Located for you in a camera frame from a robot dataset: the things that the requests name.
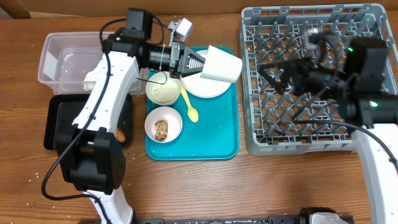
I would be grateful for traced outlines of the white cup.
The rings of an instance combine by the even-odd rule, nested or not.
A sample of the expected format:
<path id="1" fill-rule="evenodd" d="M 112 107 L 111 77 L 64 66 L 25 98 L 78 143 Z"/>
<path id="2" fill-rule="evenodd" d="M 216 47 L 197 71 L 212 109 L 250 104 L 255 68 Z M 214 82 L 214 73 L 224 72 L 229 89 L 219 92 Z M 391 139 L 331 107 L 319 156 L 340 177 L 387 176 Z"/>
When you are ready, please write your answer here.
<path id="1" fill-rule="evenodd" d="M 208 46 L 201 77 L 221 82 L 235 83 L 242 72 L 243 61 L 212 45 Z"/>

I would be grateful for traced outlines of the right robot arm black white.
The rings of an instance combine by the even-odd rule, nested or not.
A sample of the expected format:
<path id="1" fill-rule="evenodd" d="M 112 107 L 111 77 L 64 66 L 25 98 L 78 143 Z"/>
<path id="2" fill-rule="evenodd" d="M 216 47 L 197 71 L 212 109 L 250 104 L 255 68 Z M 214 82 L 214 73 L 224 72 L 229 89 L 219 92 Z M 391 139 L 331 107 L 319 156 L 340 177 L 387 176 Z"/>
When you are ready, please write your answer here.
<path id="1" fill-rule="evenodd" d="M 397 95 L 382 91 L 389 55 L 386 41 L 355 37 L 349 42 L 342 71 L 311 58 L 261 64 L 258 73 L 278 92 L 335 100 L 343 121 L 317 124 L 344 126 L 363 168 L 372 223 L 397 223 Z"/>

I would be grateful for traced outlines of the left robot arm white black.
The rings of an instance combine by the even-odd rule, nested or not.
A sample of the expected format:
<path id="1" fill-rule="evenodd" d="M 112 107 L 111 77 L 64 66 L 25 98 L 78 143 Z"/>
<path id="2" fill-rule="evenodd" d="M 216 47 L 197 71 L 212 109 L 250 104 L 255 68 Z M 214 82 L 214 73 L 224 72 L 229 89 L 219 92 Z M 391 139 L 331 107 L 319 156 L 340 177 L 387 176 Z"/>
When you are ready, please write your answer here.
<path id="1" fill-rule="evenodd" d="M 121 187 L 126 159 L 116 138 L 119 116 L 131 85 L 143 68 L 179 79 L 203 70 L 205 60 L 185 39 L 192 30 L 188 19 L 162 26 L 170 44 L 150 42 L 159 18 L 143 9 L 130 8 L 125 26 L 99 41 L 103 59 L 99 78 L 87 102 L 72 124 L 55 135 L 58 158 L 54 167 L 77 189 L 78 198 L 93 202 L 102 223 L 132 223 L 134 211 Z"/>

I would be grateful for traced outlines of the brown sausage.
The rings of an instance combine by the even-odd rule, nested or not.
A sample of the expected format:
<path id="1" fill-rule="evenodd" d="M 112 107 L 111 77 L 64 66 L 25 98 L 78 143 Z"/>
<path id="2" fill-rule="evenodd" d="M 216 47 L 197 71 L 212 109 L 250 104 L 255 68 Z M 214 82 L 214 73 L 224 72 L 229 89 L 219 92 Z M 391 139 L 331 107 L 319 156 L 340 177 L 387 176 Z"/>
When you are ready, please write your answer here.
<path id="1" fill-rule="evenodd" d="M 123 131 L 121 130 L 121 128 L 117 127 L 116 129 L 116 139 L 120 142 L 120 143 L 124 143 L 126 142 L 126 136 L 123 133 Z"/>

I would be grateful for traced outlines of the pink bowl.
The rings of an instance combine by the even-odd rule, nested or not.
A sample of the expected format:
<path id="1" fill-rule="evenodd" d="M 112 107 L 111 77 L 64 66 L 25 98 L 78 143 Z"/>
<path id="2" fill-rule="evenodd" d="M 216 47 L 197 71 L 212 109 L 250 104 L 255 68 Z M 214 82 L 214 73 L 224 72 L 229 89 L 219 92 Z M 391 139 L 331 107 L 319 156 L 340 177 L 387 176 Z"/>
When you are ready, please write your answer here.
<path id="1" fill-rule="evenodd" d="M 167 139 L 160 142 L 155 140 L 155 122 L 164 119 L 168 123 Z M 152 110 L 146 117 L 144 127 L 146 134 L 155 142 L 167 143 L 175 140 L 182 131 L 182 117 L 173 108 L 161 106 Z"/>

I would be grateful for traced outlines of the white napkin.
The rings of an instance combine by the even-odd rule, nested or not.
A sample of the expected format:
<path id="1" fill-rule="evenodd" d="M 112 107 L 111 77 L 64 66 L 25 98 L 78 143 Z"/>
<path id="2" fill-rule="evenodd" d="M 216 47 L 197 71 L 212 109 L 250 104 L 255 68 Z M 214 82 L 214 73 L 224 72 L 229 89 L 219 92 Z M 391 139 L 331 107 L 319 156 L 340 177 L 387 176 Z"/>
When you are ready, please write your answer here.
<path id="1" fill-rule="evenodd" d="M 98 65 L 94 70 L 87 73 L 85 79 L 83 80 L 83 89 L 85 91 L 91 91 L 94 88 L 96 81 L 102 76 L 106 75 L 106 67 L 103 65 Z"/>

